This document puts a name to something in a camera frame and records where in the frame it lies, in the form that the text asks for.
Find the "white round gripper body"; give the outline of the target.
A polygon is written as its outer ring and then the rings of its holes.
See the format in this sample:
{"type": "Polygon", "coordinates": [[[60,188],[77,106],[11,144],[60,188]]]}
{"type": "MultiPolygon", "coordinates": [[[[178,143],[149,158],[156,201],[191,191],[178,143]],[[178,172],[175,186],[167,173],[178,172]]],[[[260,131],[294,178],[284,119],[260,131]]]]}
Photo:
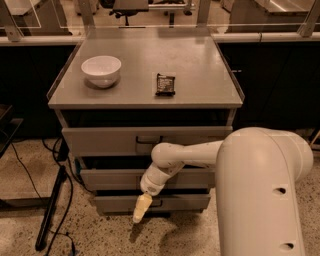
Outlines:
{"type": "Polygon", "coordinates": [[[141,191],[149,194],[150,196],[157,196],[163,187],[164,182],[158,176],[144,174],[141,178],[141,191]]]}

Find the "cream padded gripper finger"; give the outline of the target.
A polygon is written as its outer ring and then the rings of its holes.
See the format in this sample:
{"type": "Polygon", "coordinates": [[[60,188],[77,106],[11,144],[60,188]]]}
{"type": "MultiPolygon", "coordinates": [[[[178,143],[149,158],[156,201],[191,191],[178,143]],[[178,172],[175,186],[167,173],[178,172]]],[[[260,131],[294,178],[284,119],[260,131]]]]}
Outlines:
{"type": "Polygon", "coordinates": [[[144,193],[137,198],[135,209],[133,212],[134,223],[139,223],[142,220],[144,214],[149,209],[151,204],[152,197],[147,193],[144,193]]]}

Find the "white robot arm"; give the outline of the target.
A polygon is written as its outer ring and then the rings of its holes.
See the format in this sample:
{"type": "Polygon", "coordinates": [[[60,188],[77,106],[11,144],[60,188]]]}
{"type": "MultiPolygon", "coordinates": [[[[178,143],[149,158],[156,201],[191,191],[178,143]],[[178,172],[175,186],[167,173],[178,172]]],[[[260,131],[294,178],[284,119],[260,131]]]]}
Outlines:
{"type": "Polygon", "coordinates": [[[311,171],[313,153],[299,135],[248,127],[222,141],[160,143],[151,159],[135,223],[184,166],[214,167],[221,256],[306,256],[295,183],[311,171]]]}

